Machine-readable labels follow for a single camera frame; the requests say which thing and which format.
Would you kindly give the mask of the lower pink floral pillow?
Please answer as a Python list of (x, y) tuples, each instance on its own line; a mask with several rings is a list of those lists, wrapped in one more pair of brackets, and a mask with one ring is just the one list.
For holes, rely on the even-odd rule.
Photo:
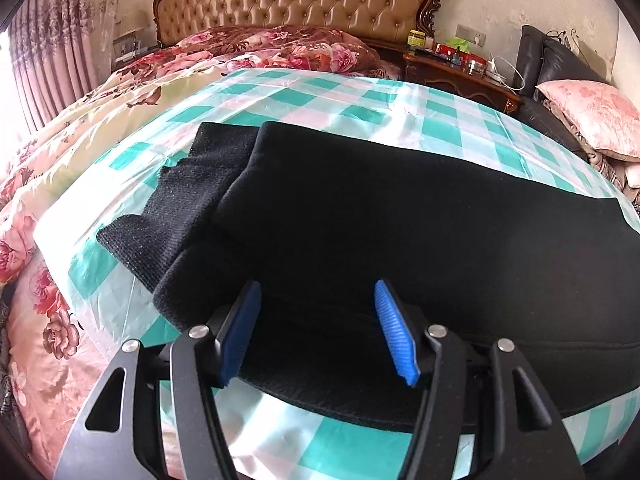
[(630, 188), (640, 188), (640, 162), (626, 162), (625, 178)]

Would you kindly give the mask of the large pink floral pillow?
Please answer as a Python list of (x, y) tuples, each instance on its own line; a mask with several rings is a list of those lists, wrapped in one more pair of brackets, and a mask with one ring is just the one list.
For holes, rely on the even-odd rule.
[(562, 79), (536, 89), (557, 105), (596, 151), (639, 161), (639, 110), (620, 90), (592, 80)]

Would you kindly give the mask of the black fleece pants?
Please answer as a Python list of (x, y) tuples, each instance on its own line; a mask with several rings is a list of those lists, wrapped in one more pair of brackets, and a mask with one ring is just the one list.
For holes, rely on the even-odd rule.
[(614, 198), (293, 125), (211, 124), (98, 241), (179, 330), (262, 308), (240, 375), (285, 402), (409, 430), (419, 393), (375, 313), (387, 280), (462, 339), (512, 339), (563, 415), (639, 385), (639, 235)]

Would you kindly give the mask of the wall power outlet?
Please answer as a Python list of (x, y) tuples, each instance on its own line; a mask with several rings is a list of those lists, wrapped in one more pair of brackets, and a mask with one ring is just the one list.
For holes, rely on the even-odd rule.
[(480, 48), (484, 48), (486, 44), (486, 34), (484, 32), (462, 24), (457, 24), (456, 36)]

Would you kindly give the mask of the yellow lidded jar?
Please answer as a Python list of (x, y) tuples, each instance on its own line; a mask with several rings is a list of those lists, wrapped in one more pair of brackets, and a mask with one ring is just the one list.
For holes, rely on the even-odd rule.
[(410, 29), (407, 37), (407, 46), (410, 50), (425, 50), (427, 36), (425, 32)]

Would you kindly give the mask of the teal white checkered cloth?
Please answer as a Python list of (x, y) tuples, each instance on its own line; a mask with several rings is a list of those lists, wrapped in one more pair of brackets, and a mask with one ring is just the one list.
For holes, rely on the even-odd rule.
[[(186, 156), (202, 122), (286, 122), (414, 148), (597, 198), (620, 192), (559, 144), (505, 114), (408, 82), (302, 70), (239, 70), (126, 129), (44, 213), (35, 240), (82, 328), (110, 358), (127, 339), (160, 344), (177, 331), (151, 294), (96, 239), (142, 211), (160, 170)], [(242, 471), (257, 479), (387, 479), (409, 438), (317, 415), (242, 382), (220, 395), (224, 430)]]

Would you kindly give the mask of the glass jar with lid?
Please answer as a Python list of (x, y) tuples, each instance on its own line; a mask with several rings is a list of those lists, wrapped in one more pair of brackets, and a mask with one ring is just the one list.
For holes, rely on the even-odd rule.
[(483, 77), (486, 70), (486, 62), (476, 58), (469, 58), (464, 64), (464, 70), (465, 73), (471, 76)]

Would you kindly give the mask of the pink pleated curtain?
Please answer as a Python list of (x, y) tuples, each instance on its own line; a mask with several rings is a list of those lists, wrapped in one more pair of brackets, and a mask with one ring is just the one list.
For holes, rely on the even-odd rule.
[(88, 0), (24, 0), (10, 21), (13, 76), (29, 132), (99, 85), (91, 21)]

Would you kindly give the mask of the red floral quilt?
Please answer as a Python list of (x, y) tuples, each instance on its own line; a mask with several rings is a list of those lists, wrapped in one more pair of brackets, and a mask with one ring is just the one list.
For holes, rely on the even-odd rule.
[(1, 421), (45, 477), (117, 346), (170, 332), (96, 232), (148, 199), (205, 117), (201, 91), (240, 68), (400, 76), (334, 27), (214, 27), (116, 70), (2, 170)]

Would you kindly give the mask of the white power strip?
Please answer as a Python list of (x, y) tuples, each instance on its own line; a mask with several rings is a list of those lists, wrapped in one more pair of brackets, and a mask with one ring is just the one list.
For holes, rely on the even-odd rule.
[(498, 71), (496, 58), (491, 55), (485, 68), (485, 77), (495, 82), (496, 84), (505, 84), (506, 77), (501, 75)]

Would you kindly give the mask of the plaid folded blanket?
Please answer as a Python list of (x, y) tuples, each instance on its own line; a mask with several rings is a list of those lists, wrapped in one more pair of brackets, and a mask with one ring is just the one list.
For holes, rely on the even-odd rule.
[(544, 99), (542, 101), (544, 107), (556, 118), (562, 122), (565, 129), (572, 135), (577, 141), (580, 148), (586, 153), (589, 165), (597, 170), (597, 172), (610, 181), (620, 192), (622, 192), (626, 199), (632, 203), (634, 210), (639, 212), (639, 190), (638, 188), (632, 188), (626, 177), (626, 167), (628, 162), (623, 162), (615, 158), (611, 158), (597, 152), (592, 146), (590, 146), (584, 136), (579, 132), (578, 128), (564, 115), (562, 110), (549, 101)]

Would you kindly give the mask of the dark wooden nightstand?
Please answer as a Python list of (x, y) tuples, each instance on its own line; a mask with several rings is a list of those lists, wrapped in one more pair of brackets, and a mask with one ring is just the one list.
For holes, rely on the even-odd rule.
[(366, 39), (364, 42), (377, 50), (382, 60), (400, 67), (404, 81), (462, 96), (507, 115), (515, 115), (524, 104), (524, 100), (511, 90), (492, 84), (486, 78), (467, 74), (461, 67), (437, 56), (411, 53), (406, 46), (385, 41)]

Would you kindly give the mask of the green crumpled bag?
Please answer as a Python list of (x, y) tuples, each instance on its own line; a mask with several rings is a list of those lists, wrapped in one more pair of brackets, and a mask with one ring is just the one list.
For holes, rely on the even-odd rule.
[(451, 37), (445, 41), (446, 46), (463, 53), (470, 52), (470, 43), (468, 40), (460, 37)]

